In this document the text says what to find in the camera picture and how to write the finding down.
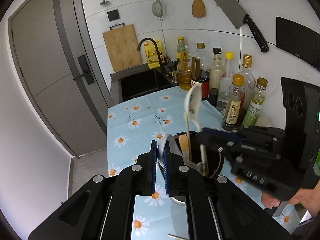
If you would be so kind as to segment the person's right hand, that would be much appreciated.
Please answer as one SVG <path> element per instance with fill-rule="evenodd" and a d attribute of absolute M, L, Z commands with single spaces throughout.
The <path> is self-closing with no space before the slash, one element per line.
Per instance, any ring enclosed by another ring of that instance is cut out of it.
<path fill-rule="evenodd" d="M 290 199 L 288 203 L 291 205 L 296 205 L 301 203 L 312 215 L 312 217 L 316 217 L 319 213 L 319 183 L 314 189 L 299 189 L 299 191 Z M 278 207 L 280 204 L 280 200 L 277 198 L 262 192 L 261 194 L 261 202 L 266 208 Z"/>

